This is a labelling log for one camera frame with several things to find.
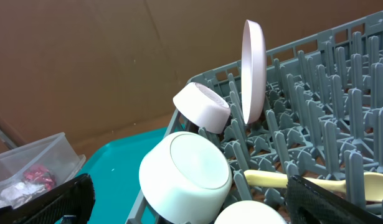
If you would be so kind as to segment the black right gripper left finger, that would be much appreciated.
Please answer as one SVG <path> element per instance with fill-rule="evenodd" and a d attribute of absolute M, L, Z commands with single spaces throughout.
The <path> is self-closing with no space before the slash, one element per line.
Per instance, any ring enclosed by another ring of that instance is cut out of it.
<path fill-rule="evenodd" d="M 87 223 L 95 204 L 95 189 L 89 174 L 72 180 L 42 194 L 20 207 L 0 208 L 0 224 Z"/>

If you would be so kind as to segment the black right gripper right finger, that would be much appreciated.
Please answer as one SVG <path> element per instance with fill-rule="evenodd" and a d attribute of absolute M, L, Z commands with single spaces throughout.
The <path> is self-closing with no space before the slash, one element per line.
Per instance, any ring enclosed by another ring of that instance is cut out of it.
<path fill-rule="evenodd" d="M 285 205 L 292 224 L 383 224 L 383 219 L 311 181 L 293 175 Z"/>

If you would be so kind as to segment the red wrapper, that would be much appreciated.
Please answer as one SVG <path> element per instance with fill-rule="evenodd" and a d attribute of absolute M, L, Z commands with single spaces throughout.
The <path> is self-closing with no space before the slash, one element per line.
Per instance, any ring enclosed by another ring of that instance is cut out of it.
<path fill-rule="evenodd" d="M 43 165 L 30 166 L 23 176 L 28 182 L 42 184 L 47 190 L 52 190 L 57 185 L 54 173 Z"/>

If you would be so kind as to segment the white napkin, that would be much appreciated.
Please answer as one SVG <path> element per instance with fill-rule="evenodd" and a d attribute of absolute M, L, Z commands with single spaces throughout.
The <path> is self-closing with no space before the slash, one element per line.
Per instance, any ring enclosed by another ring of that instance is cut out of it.
<path fill-rule="evenodd" d="M 30 182 L 18 182 L 0 191 L 0 208 L 11 206 L 12 208 L 31 201 L 34 197 L 45 191 L 42 184 Z"/>

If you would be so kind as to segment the white paper cup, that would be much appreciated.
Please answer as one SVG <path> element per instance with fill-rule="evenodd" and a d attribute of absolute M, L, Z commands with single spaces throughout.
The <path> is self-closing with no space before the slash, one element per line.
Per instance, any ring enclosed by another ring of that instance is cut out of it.
<path fill-rule="evenodd" d="M 243 200 L 226 207 L 214 224 L 287 224 L 272 207 L 254 200 Z"/>

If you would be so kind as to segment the yellow plastic spoon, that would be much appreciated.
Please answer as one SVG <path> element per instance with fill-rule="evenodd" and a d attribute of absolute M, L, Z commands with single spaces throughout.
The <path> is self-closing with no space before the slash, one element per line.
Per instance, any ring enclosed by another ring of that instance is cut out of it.
<path fill-rule="evenodd" d="M 250 186 L 285 189 L 288 183 L 286 174 L 262 170 L 246 170 L 244 172 Z M 326 190 L 347 193 L 345 180 L 323 180 L 302 177 Z M 364 195 L 366 201 L 381 202 L 383 200 L 383 174 L 376 172 L 364 173 Z"/>

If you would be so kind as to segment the small white bowl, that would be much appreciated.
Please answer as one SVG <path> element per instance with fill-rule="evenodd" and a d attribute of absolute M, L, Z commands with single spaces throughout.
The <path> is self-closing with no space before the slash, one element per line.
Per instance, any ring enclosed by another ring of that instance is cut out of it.
<path fill-rule="evenodd" d="M 171 223 L 210 223 L 232 185 L 221 150 L 187 131 L 164 137 L 139 167 L 139 184 L 150 206 Z"/>

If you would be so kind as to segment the white bowl with rice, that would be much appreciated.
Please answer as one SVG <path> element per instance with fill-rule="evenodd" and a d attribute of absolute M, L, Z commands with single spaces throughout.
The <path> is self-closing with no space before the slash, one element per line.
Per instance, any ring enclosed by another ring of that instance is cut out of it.
<path fill-rule="evenodd" d="M 208 132 L 220 134 L 229 119 L 230 106 L 216 92 L 197 82 L 188 83 L 173 97 L 176 109 Z"/>

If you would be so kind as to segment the large white plate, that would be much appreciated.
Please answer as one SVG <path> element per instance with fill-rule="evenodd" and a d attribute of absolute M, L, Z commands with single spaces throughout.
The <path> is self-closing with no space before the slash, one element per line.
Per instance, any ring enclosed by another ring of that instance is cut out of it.
<path fill-rule="evenodd" d="M 242 38 L 241 89 L 245 124 L 259 119 L 265 101 L 267 56 L 261 26 L 245 21 Z"/>

